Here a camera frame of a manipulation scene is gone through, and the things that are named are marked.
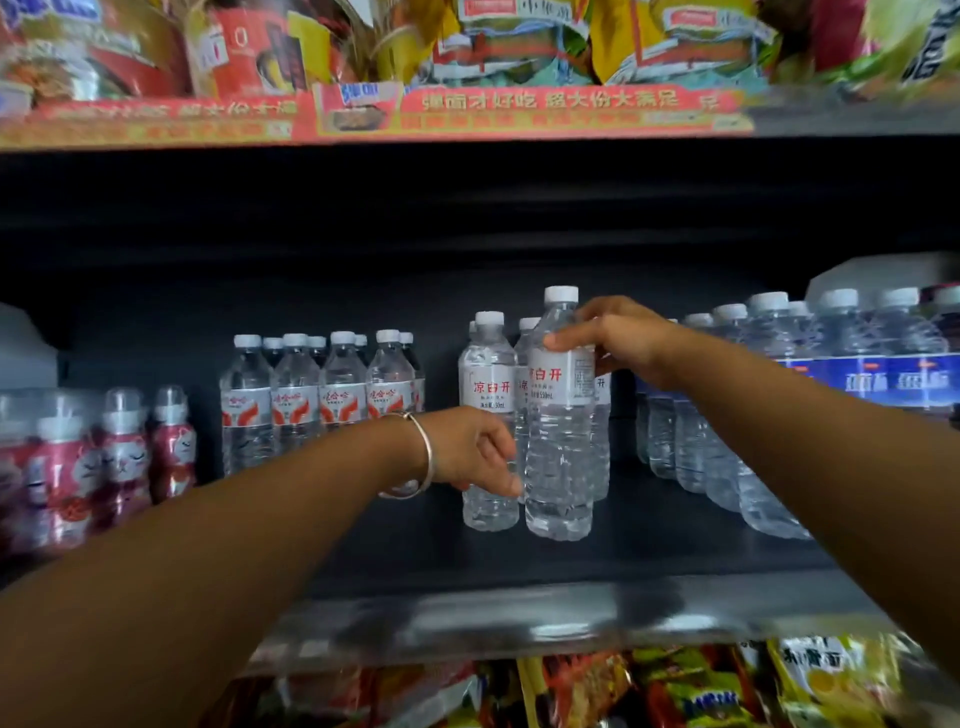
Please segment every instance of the silver bangle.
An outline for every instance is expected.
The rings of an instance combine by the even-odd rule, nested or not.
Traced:
[[[423,429],[423,425],[417,422],[417,418],[414,417],[412,412],[391,412],[391,415],[396,415],[404,420],[408,420],[417,426],[417,429],[420,431],[420,437],[423,438],[423,444],[426,445],[426,476],[423,478],[423,481],[417,484],[416,489],[411,489],[410,483],[417,482],[416,480],[410,480],[403,485],[398,485],[395,488],[391,488],[380,493],[380,497],[388,498],[389,500],[406,500],[420,495],[423,491],[430,487],[430,483],[433,482],[433,473],[436,469],[436,462],[433,457],[433,446],[430,444],[430,438],[426,434],[426,430]]]

